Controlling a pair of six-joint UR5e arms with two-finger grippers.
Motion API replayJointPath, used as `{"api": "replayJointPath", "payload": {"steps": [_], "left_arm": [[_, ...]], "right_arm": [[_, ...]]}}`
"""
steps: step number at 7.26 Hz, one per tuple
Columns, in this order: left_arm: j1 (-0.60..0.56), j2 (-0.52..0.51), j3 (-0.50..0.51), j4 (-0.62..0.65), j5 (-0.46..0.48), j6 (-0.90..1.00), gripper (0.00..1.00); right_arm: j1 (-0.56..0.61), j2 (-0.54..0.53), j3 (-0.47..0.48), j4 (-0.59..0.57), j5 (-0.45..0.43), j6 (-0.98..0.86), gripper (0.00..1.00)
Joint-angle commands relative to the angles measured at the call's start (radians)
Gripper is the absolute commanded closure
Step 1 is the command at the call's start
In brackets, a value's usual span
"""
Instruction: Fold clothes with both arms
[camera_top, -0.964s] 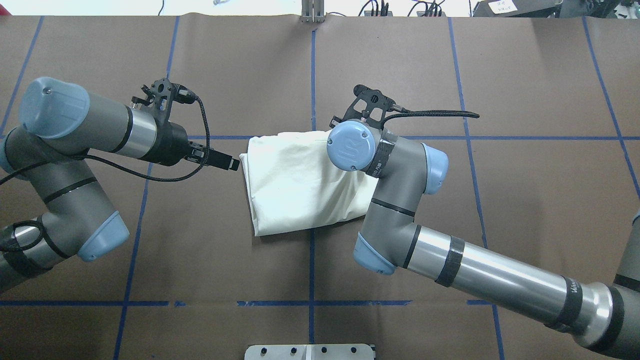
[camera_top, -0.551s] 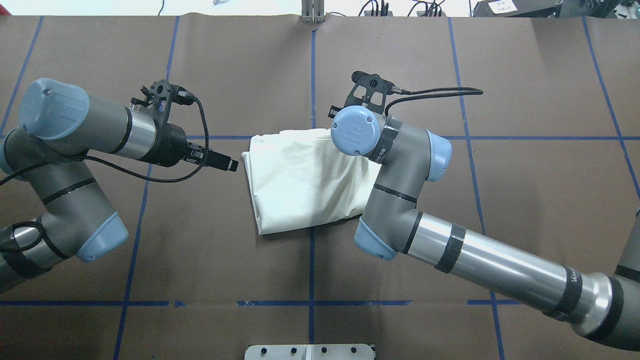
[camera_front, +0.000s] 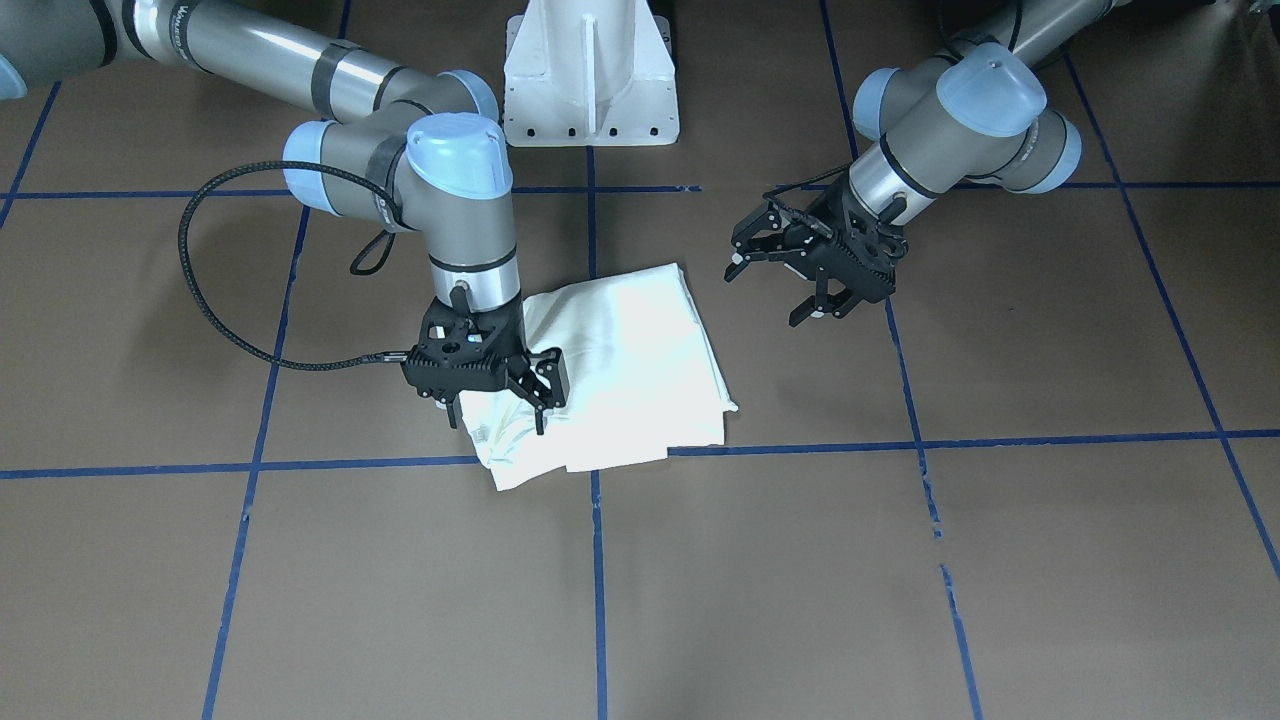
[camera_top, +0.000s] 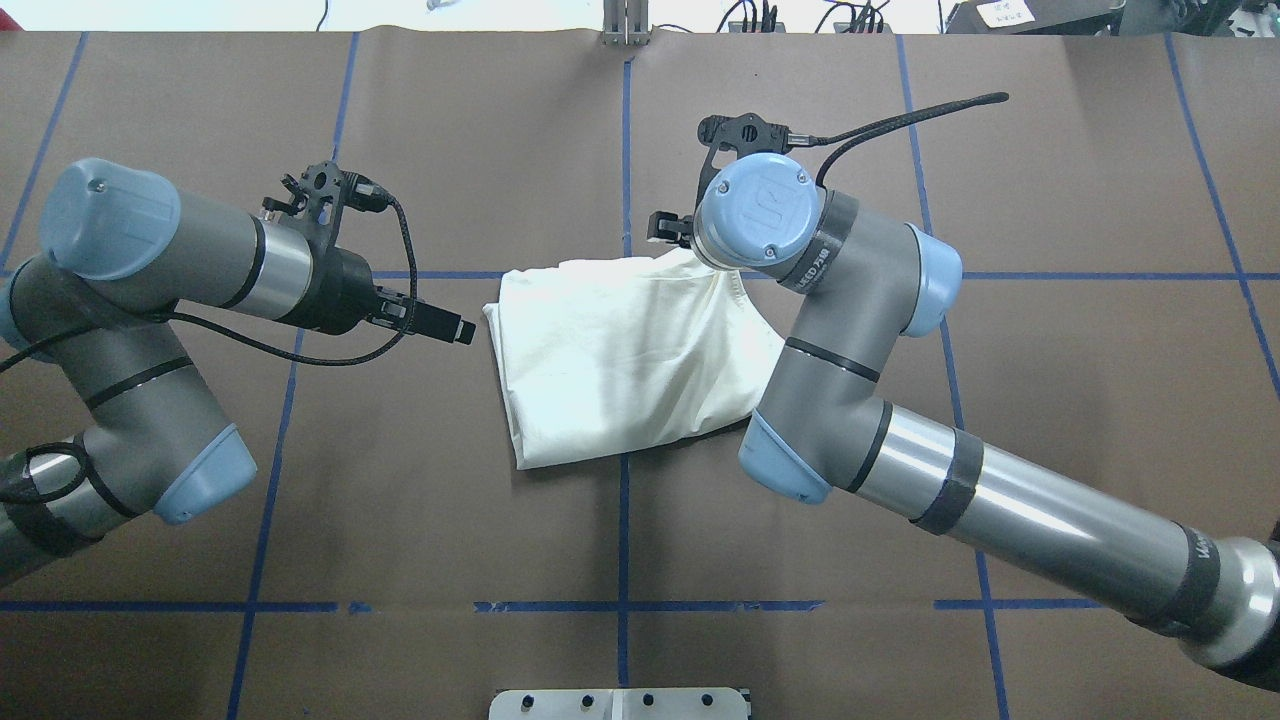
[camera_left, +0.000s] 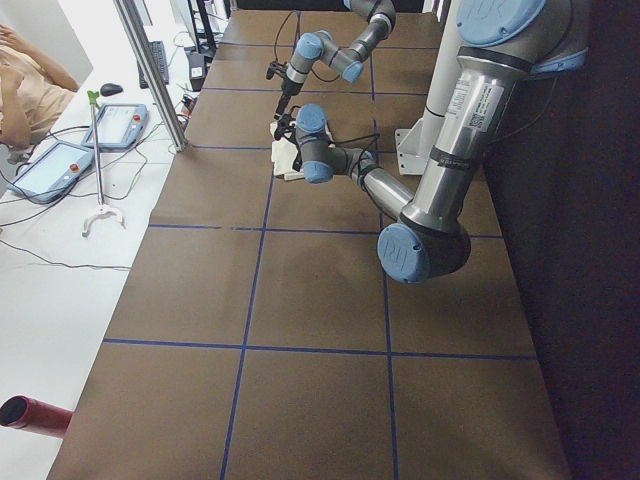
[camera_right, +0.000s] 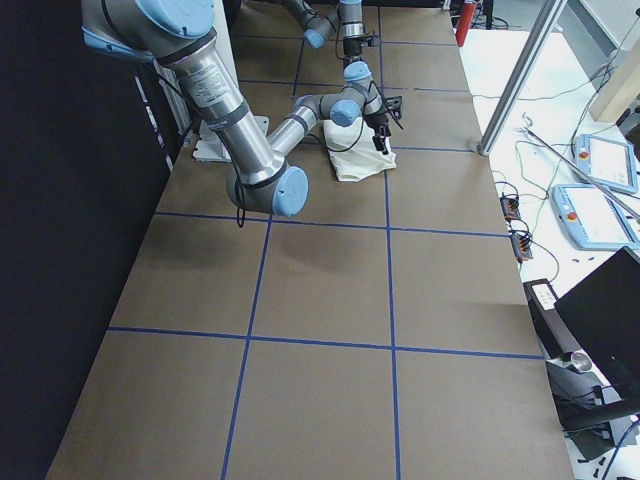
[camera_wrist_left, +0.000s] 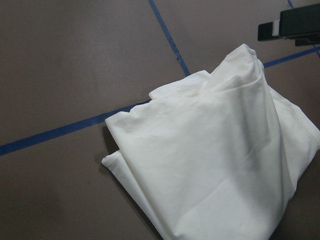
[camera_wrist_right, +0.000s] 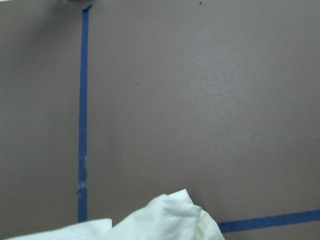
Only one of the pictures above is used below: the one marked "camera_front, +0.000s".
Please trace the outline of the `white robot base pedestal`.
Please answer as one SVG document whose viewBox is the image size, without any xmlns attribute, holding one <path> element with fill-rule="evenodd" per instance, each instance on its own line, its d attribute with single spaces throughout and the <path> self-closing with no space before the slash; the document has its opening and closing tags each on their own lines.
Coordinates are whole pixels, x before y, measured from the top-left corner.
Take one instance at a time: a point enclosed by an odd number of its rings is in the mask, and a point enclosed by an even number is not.
<svg viewBox="0 0 1280 720">
<path fill-rule="evenodd" d="M 530 1 L 506 23 L 509 145 L 676 143 L 673 20 L 671 1 Z"/>
</svg>

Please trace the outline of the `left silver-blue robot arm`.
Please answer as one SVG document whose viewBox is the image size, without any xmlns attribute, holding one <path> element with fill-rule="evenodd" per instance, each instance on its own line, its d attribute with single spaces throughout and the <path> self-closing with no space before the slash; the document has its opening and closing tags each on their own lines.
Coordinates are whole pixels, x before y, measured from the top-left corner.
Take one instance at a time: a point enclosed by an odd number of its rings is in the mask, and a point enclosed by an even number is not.
<svg viewBox="0 0 1280 720">
<path fill-rule="evenodd" d="M 765 192 L 731 234 L 724 279 L 754 263 L 783 263 L 813 286 L 790 314 L 845 316 L 896 288 L 905 225 L 952 187 L 973 181 L 1044 193 L 1075 172 L 1078 128 L 1047 105 L 1036 64 L 1105 18 L 1112 1 L 1010 1 L 946 36 L 918 65 L 881 68 L 860 85 L 851 120 L 869 147 L 826 173 L 806 208 Z"/>
</svg>

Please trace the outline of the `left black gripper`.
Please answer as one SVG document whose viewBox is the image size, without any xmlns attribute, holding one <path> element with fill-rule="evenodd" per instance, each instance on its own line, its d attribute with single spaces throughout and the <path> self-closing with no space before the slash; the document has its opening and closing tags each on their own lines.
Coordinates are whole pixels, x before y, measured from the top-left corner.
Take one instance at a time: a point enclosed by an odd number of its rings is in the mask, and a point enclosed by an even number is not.
<svg viewBox="0 0 1280 720">
<path fill-rule="evenodd" d="M 861 206 L 849 183 L 831 184 L 808 208 L 782 201 L 788 184 L 762 195 L 731 234 L 731 283 L 753 263 L 783 263 L 813 283 L 813 295 L 790 314 L 795 328 L 809 318 L 845 318 L 861 301 L 878 304 L 896 291 L 896 265 L 909 246 L 897 223 L 908 209 L 897 193 L 878 213 Z"/>
</svg>

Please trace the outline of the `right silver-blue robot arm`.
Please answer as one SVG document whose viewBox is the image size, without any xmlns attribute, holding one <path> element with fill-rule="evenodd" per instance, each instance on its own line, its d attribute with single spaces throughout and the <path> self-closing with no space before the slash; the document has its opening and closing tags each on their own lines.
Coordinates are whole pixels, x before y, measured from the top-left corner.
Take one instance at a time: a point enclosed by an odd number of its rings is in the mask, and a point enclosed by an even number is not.
<svg viewBox="0 0 1280 720">
<path fill-rule="evenodd" d="M 187 288 L 209 324 L 241 350 L 297 372 L 396 364 L 453 427 L 466 393 L 524 401 L 538 433 L 566 405 L 562 352 L 526 341 L 513 173 L 497 97 L 480 76 L 416 70 L 234 1 L 5 1 L 1 19 L 5 100 L 115 61 L 151 60 L 307 111 L 276 160 L 212 177 L 180 215 Z M 291 361 L 216 315 L 192 265 L 196 211 L 224 184 L 269 172 L 306 208 L 375 223 L 372 249 L 389 250 L 403 234 L 425 241 L 435 296 L 410 348 Z"/>
</svg>

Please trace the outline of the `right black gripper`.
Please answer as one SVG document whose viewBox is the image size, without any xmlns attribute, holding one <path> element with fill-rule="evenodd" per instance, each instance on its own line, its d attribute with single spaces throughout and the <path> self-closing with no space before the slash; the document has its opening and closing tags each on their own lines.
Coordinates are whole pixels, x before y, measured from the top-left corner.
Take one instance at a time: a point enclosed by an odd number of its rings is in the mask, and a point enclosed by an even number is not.
<svg viewBox="0 0 1280 720">
<path fill-rule="evenodd" d="M 524 299 L 479 313 L 467 304 L 454 309 L 440 299 L 429 305 L 419 342 L 399 361 L 406 380 L 438 401 L 449 428 L 458 430 L 463 391 L 513 392 L 532 410 L 535 432 L 545 434 L 545 413 L 563 407 L 570 391 L 563 352 L 534 352 L 524 332 Z"/>
</svg>

